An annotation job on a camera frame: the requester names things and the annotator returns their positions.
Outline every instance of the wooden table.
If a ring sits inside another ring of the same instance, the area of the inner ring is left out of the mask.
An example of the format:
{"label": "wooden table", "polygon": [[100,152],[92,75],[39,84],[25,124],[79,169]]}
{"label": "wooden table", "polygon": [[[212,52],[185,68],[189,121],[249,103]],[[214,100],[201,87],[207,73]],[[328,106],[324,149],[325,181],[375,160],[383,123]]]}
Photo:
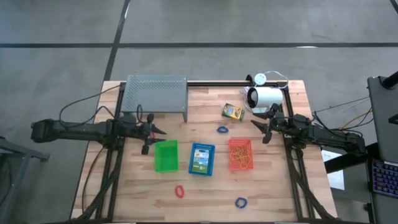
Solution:
{"label": "wooden table", "polygon": [[[103,90],[119,82],[104,82]],[[114,221],[127,222],[273,222],[294,221],[296,214],[292,198],[285,148],[280,134],[274,133],[269,144],[262,144],[263,135],[251,124],[250,119],[263,121],[246,113],[243,122],[221,117],[225,103],[243,106],[241,87],[190,87],[188,123],[180,114],[156,114],[154,123],[168,133],[166,139],[178,139],[180,171],[157,173],[154,171],[154,150],[141,155],[142,141],[127,139],[124,147],[122,170],[114,210]],[[304,82],[289,82],[289,91],[294,113],[311,117],[310,105]],[[118,89],[101,95],[99,105],[114,110]],[[110,116],[100,112],[95,122],[105,121]],[[229,128],[228,134],[218,134],[220,125]],[[230,171],[228,140],[251,139],[254,154],[254,169]],[[215,163],[212,177],[188,173],[188,164],[193,142],[214,144]],[[81,214],[81,192],[95,155],[101,149],[97,142],[90,142],[83,165],[82,175],[72,218]],[[102,152],[86,190],[85,206],[98,193],[105,153]],[[304,161],[312,192],[327,211],[336,216],[325,166],[319,147],[304,149]],[[175,196],[175,186],[182,185],[185,197]],[[234,201],[246,197],[248,205],[237,209]],[[300,194],[305,210],[303,194]],[[105,198],[103,214],[107,212],[109,197]]]}

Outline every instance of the white cylinder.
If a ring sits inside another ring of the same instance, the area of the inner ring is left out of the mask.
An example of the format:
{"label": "white cylinder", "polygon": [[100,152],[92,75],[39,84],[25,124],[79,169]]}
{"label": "white cylinder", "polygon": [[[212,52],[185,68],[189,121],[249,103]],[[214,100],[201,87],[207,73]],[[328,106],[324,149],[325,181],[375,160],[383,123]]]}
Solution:
{"label": "white cylinder", "polygon": [[272,104],[281,104],[283,94],[280,89],[269,87],[252,87],[248,91],[250,108],[267,108]]}

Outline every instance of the red rubber band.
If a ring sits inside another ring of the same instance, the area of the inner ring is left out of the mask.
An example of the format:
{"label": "red rubber band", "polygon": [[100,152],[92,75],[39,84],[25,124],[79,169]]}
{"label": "red rubber band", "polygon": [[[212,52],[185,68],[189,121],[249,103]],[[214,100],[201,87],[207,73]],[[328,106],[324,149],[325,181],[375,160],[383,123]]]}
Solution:
{"label": "red rubber band", "polygon": [[183,197],[184,197],[184,194],[185,194],[184,188],[183,188],[181,185],[177,185],[177,186],[175,187],[175,194],[176,194],[177,197],[183,198]]}

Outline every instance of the black cable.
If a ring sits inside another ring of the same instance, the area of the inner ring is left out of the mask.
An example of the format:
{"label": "black cable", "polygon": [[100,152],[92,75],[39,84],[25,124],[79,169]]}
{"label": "black cable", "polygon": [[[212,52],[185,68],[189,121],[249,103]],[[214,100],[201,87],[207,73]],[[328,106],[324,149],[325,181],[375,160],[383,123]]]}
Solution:
{"label": "black cable", "polygon": [[141,124],[143,123],[142,122],[142,105],[137,105],[137,120],[138,120],[138,123],[141,123]]}
{"label": "black cable", "polygon": [[100,109],[102,109],[102,108],[105,108],[105,109],[113,116],[113,114],[109,111],[109,109],[107,109],[107,107],[101,106],[100,108],[98,108],[98,109],[96,110],[96,113],[95,113],[90,119],[88,119],[88,120],[86,120],[86,121],[83,121],[83,122],[81,122],[81,123],[79,123],[79,124],[74,124],[74,125],[68,126],[68,125],[65,124],[64,121],[62,121],[62,113],[63,113],[63,111],[64,111],[65,109],[67,109],[69,106],[74,105],[75,103],[79,103],[79,102],[81,102],[81,101],[85,101],[85,100],[94,98],[94,97],[96,97],[96,96],[100,96],[101,94],[106,93],[107,91],[110,91],[110,90],[115,89],[115,88],[120,87],[120,86],[121,86],[121,84],[120,84],[120,85],[117,85],[117,86],[114,86],[114,87],[112,87],[112,88],[108,88],[107,90],[104,90],[104,91],[102,91],[101,93],[95,94],[95,95],[93,95],[93,96],[89,96],[89,97],[86,97],[86,98],[83,98],[83,99],[80,99],[80,100],[76,100],[76,101],[74,101],[74,102],[72,102],[72,103],[67,104],[66,106],[64,106],[64,107],[61,109],[61,111],[60,111],[60,113],[59,113],[59,115],[58,115],[58,119],[60,120],[60,124],[61,124],[64,128],[72,128],[72,127],[77,127],[77,126],[84,125],[84,124],[90,122],[90,121],[95,117],[95,115],[98,113],[98,111],[99,111]]}
{"label": "black cable", "polygon": [[[315,119],[322,125],[322,127],[323,127],[324,129],[326,129],[327,131],[329,131],[330,133],[332,133],[332,134],[334,134],[334,135],[336,135],[336,136],[339,136],[339,137],[348,138],[347,135],[340,135],[340,134],[337,134],[336,132],[334,132],[334,131],[341,131],[343,134],[345,134],[342,130],[339,130],[339,129],[329,129],[329,128],[321,121],[321,119],[320,119],[319,116],[317,115],[317,111],[314,111],[314,114],[313,114],[313,115],[314,115]],[[363,137],[363,134],[362,134],[361,132],[359,132],[359,131],[350,130],[350,132],[358,133],[360,137]]]}
{"label": "black cable", "polygon": [[95,211],[95,208],[98,206],[100,199],[104,198],[105,193],[108,191],[109,187],[112,185],[114,180],[118,177],[118,172],[121,170],[121,164],[115,164],[113,171],[110,173],[109,178],[104,184],[104,187],[99,190],[98,194],[95,196],[91,204],[87,207],[86,211],[82,213],[78,218],[75,220],[81,219],[89,219]]}
{"label": "black cable", "polygon": [[348,127],[348,128],[343,128],[342,130],[348,130],[348,129],[351,129],[351,128],[357,128],[357,127],[362,126],[362,122],[366,119],[366,117],[368,116],[368,114],[369,114],[371,111],[372,111],[372,108],[369,109],[369,111],[365,114],[364,118],[363,118],[363,119],[361,120],[361,122],[359,122],[357,125],[352,126],[352,127]]}
{"label": "black cable", "polygon": [[4,201],[7,198],[8,194],[10,193],[11,185],[12,185],[11,163],[10,163],[10,161],[8,161],[8,159],[6,159],[6,164],[8,166],[9,185],[8,185],[7,193],[4,195],[4,197],[0,201],[0,207],[2,206],[2,204],[4,203]]}
{"label": "black cable", "polygon": [[370,122],[372,122],[373,119],[374,119],[374,118],[372,118],[370,121],[368,121],[368,122],[366,122],[366,123],[363,123],[363,124],[357,124],[356,126],[349,127],[349,128],[345,128],[344,130],[353,131],[353,130],[350,130],[350,129],[351,129],[351,128],[357,128],[357,127],[361,127],[361,126],[367,125],[367,124],[369,124]]}
{"label": "black cable", "polygon": [[336,108],[336,107],[339,107],[339,106],[343,106],[343,105],[347,105],[347,104],[350,104],[350,103],[357,102],[359,100],[365,100],[367,98],[369,98],[369,97],[367,96],[367,97],[364,97],[364,98],[361,98],[361,99],[353,100],[353,101],[350,101],[350,102],[347,102],[347,103],[342,103],[342,104],[339,104],[339,105],[336,105],[336,106],[330,106],[328,108],[325,108],[325,109],[322,109],[322,110],[317,110],[317,111],[314,111],[314,112],[321,112],[321,111],[325,111],[325,110],[330,110],[330,109],[333,109],[333,108]]}
{"label": "black cable", "polygon": [[95,156],[94,161],[91,164],[90,169],[88,171],[87,178],[86,178],[85,184],[83,186],[83,191],[81,193],[81,213],[85,212],[85,210],[84,210],[85,209],[84,199],[85,199],[86,187],[87,187],[88,179],[90,178],[90,175],[91,175],[91,172],[93,171],[94,165],[96,164],[96,162],[97,162],[98,158],[100,157],[100,154],[101,154],[102,150],[104,150],[104,148],[105,147],[103,146],[102,149],[97,153],[97,155]]}

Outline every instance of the white cable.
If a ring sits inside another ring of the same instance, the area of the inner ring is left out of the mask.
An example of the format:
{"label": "white cable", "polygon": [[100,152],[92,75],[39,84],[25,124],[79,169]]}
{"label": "white cable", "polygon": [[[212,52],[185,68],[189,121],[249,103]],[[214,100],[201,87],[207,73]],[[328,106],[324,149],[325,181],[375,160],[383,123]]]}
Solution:
{"label": "white cable", "polygon": [[268,73],[271,73],[271,72],[276,73],[276,74],[278,74],[278,75],[280,75],[281,77],[283,77],[283,78],[286,79],[286,85],[285,85],[285,86],[283,86],[283,87],[276,87],[276,88],[278,88],[278,89],[283,89],[283,88],[286,88],[286,87],[289,85],[289,79],[288,79],[286,76],[282,75],[281,73],[279,73],[279,72],[277,72],[277,71],[268,71],[268,72],[266,72],[266,73],[264,73],[264,74],[268,74]]}
{"label": "white cable", "polygon": [[241,91],[239,91],[239,92],[242,94],[242,97],[243,97],[243,100],[244,100],[244,107],[245,107],[248,111],[252,112],[252,110],[251,110],[251,108],[250,108],[250,106],[249,106],[249,104],[248,104],[248,91],[249,91],[249,89],[250,89],[250,86],[245,86],[245,87],[243,87],[243,89],[242,89]]}

